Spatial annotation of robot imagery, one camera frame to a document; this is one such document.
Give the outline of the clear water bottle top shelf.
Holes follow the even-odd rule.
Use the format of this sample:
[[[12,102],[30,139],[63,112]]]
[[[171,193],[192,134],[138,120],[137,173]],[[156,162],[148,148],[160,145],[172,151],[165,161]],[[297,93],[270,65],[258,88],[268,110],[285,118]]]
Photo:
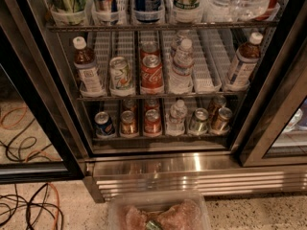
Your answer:
[[[248,21],[262,15],[270,0],[230,0],[230,12],[234,21]]]

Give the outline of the rear red can bottom shelf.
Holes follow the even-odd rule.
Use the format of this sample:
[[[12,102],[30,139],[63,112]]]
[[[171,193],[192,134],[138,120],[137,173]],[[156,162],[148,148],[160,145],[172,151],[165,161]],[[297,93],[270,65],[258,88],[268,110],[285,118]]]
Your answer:
[[[146,99],[145,100],[145,110],[156,109],[160,108],[159,100],[158,99]]]

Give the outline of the front red can bottom shelf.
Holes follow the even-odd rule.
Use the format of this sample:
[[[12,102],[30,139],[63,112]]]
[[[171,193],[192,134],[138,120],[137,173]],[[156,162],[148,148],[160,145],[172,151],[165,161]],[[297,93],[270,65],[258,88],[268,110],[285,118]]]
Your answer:
[[[156,134],[161,131],[161,118],[158,110],[150,109],[145,113],[144,130],[151,134]]]

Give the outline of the stainless steel display fridge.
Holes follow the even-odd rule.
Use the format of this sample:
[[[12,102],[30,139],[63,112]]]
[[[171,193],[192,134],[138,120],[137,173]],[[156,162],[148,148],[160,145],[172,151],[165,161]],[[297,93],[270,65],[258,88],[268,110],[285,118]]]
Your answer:
[[[223,135],[100,138],[94,116],[117,116],[115,98],[84,99],[71,69],[76,29],[44,21],[48,0],[27,0],[44,61],[43,98],[67,142],[65,153],[98,202],[128,193],[198,190],[206,196],[307,190],[307,0],[280,0],[265,23],[262,57],[244,92],[228,93],[233,111]]]

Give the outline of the rear gold can bottom shelf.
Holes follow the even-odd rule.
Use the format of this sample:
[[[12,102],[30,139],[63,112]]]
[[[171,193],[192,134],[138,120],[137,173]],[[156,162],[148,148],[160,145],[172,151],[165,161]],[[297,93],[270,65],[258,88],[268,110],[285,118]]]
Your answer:
[[[134,114],[137,113],[137,103],[135,99],[125,99],[123,100],[124,110],[132,111]]]

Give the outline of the gold can shelf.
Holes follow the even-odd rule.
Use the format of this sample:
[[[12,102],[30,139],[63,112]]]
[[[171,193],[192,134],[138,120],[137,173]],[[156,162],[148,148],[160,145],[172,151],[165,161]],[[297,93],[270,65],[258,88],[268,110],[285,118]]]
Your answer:
[[[135,134],[138,131],[135,115],[127,110],[121,114],[121,132],[123,134]]]
[[[135,99],[125,99],[123,100],[124,110],[132,111],[134,114],[137,113],[137,103]]]

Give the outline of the water bottle bottom shelf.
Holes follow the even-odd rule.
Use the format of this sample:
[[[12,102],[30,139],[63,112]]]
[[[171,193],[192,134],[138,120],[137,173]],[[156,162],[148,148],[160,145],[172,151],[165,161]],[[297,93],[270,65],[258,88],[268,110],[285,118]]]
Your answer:
[[[167,119],[167,132],[170,135],[180,135],[184,132],[187,112],[188,109],[184,100],[177,100],[171,105]]]

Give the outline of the front gold can bottom shelf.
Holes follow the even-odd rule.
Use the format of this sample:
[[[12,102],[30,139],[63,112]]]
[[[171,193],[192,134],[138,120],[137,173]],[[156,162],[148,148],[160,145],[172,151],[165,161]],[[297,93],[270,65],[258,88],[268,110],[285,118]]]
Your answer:
[[[135,115],[127,110],[121,114],[121,132],[123,134],[135,134],[138,131]]]

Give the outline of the front Coca-Cola can middle shelf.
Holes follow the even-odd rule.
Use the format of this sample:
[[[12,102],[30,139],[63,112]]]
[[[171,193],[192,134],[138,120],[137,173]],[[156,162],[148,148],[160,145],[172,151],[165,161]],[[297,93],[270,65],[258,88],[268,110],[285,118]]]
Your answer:
[[[146,88],[158,88],[162,86],[162,63],[160,57],[147,55],[141,64],[142,86]]]

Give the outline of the front water bottle middle shelf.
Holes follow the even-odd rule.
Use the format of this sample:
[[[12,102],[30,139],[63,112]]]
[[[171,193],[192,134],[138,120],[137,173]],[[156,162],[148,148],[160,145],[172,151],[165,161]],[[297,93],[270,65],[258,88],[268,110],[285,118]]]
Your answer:
[[[187,88],[194,66],[192,40],[185,38],[177,46],[171,63],[170,83],[177,88]]]

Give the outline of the green silver can bottom shelf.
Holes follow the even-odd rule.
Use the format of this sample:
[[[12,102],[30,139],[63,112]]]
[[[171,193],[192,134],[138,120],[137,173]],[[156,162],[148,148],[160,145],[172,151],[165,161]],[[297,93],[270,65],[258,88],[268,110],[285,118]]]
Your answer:
[[[208,112],[205,108],[197,108],[190,119],[189,129],[194,132],[206,132],[208,130]]]

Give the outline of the blue can bottom shelf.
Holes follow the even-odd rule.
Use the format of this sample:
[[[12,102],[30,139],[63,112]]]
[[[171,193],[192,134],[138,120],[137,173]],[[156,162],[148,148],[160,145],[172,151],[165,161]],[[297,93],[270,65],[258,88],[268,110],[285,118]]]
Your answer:
[[[114,125],[107,112],[101,111],[94,118],[96,133],[101,136],[109,136],[115,133]]]

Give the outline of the rear Coca-Cola can middle shelf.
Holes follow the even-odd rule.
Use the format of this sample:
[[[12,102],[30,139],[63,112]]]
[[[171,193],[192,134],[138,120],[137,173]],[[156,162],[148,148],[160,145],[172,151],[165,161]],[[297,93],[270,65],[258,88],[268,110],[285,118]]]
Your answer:
[[[159,56],[159,47],[154,41],[145,41],[141,43],[140,57],[144,58],[149,55]]]

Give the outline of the rear water bottle middle shelf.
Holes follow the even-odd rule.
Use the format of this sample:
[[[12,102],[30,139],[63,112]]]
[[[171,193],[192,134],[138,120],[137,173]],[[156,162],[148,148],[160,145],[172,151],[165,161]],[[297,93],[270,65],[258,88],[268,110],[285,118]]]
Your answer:
[[[171,51],[170,56],[173,58],[176,54],[177,47],[181,44],[181,41],[185,38],[189,37],[189,30],[178,30],[176,31],[175,36],[173,37],[172,43],[171,43]]]

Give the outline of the left iced tea bottle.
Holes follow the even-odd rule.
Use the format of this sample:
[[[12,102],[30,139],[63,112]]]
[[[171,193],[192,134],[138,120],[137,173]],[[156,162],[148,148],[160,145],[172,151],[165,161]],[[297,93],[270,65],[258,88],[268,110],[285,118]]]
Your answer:
[[[87,46],[82,36],[73,39],[74,65],[87,92],[98,93],[103,89],[95,52]]]

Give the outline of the iced tea bottle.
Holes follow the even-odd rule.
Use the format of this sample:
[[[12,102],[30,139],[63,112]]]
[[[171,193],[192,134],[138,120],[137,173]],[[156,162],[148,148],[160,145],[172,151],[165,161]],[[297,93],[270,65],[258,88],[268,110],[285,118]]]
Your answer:
[[[259,32],[254,32],[249,36],[247,42],[241,44],[231,62],[227,72],[230,84],[242,86],[248,82],[259,58],[261,57],[260,43],[263,36]]]
[[[73,39],[74,65],[87,92],[98,93],[103,89],[95,52],[87,46],[82,36]]]

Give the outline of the right iced tea bottle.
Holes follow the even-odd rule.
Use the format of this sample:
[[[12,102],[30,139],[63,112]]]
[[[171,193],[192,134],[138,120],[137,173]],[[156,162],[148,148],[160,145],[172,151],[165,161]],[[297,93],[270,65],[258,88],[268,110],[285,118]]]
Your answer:
[[[248,82],[259,58],[261,57],[260,43],[263,36],[259,32],[254,32],[249,36],[247,42],[241,44],[231,62],[227,72],[230,84],[242,86]]]

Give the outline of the open glass fridge door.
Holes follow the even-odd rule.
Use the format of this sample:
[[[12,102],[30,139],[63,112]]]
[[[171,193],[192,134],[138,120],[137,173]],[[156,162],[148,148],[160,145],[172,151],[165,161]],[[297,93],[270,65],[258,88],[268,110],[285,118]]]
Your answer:
[[[81,179],[76,83],[47,0],[1,0],[1,171],[8,183]]]

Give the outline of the white green soda can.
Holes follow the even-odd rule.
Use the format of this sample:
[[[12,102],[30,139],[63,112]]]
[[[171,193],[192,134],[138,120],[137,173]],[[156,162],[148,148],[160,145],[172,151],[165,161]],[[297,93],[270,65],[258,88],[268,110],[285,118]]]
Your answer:
[[[128,61],[124,57],[114,57],[110,61],[109,66],[113,88],[116,90],[131,88],[132,79]]]

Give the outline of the rear right gold can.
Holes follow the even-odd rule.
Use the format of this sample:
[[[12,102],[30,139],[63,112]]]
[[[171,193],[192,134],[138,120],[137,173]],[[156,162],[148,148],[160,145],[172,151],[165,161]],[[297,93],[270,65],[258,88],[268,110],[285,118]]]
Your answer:
[[[217,111],[226,106],[226,98],[223,95],[216,95],[214,96],[207,108],[207,111],[209,113],[209,117],[213,118],[214,115],[217,113]]]

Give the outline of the front right gold can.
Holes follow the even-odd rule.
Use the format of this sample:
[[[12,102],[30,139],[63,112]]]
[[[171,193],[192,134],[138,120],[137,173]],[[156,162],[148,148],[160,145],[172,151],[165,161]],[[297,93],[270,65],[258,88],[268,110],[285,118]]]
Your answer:
[[[228,107],[221,107],[214,116],[211,128],[216,131],[227,131],[232,118],[232,111]]]

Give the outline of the clear plastic bin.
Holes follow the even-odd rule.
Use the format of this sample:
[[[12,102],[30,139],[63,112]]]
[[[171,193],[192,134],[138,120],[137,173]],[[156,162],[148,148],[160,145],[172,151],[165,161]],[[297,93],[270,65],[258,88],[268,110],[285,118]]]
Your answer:
[[[198,191],[157,191],[119,195],[109,204],[107,230],[121,230],[126,206],[132,205],[146,212],[161,213],[175,204],[180,204],[184,199],[194,200],[201,208],[201,230],[211,230],[205,201]]]

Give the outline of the pink cloth in bin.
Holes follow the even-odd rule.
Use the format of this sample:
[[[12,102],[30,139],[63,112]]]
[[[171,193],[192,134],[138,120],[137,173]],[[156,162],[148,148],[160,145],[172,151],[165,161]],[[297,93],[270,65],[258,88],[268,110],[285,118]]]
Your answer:
[[[184,199],[161,213],[126,206],[121,230],[146,230],[146,223],[151,219],[158,222],[162,230],[201,230],[201,208],[191,199]]]

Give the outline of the green object in bin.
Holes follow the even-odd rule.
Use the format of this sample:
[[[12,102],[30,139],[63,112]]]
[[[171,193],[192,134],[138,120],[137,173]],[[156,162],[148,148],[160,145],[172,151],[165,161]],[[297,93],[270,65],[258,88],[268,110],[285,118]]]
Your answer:
[[[146,223],[146,230],[162,230],[162,227],[155,220],[149,220]]]

